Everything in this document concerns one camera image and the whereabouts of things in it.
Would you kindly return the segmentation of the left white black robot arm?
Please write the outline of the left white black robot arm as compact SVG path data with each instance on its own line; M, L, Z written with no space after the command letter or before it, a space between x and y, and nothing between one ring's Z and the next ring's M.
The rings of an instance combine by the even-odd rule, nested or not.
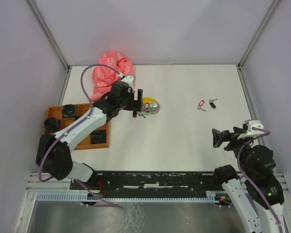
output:
M76 146L93 131L116 117L121 110L132 111L133 116L143 107L143 91L122 81L116 81L103 98L92 103L89 110L68 127L40 137L36 164L38 175L47 172L52 178L79 180L86 189L97 185L97 176L89 166L72 160Z

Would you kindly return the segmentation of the key with red tag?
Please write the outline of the key with red tag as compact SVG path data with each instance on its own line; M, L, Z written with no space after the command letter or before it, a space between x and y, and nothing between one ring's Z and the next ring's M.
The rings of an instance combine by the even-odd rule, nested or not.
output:
M198 105L197 105L197 109L198 110L201 110L201 111L206 111L205 109L203 109L203 105L205 104L205 101L204 100L201 100Z

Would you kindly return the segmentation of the keyring bunch with colourful tags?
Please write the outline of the keyring bunch with colourful tags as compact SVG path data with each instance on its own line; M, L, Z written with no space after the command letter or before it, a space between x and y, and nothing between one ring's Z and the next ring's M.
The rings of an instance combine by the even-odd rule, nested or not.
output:
M144 97L143 98L143 107L140 112L137 112L137 115L139 117L146 118L148 115L154 115L157 114L160 109L162 108L162 105L159 104L155 99Z

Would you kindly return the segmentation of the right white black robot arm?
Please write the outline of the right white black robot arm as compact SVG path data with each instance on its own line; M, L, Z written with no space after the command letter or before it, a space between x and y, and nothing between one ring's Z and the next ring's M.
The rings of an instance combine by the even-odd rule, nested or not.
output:
M232 151L238 170L231 165L214 170L213 185L230 197L247 233L283 233L284 194L273 173L276 163L273 151L254 141L268 136L259 120L247 120L233 131L212 129L213 147L227 142L225 151Z

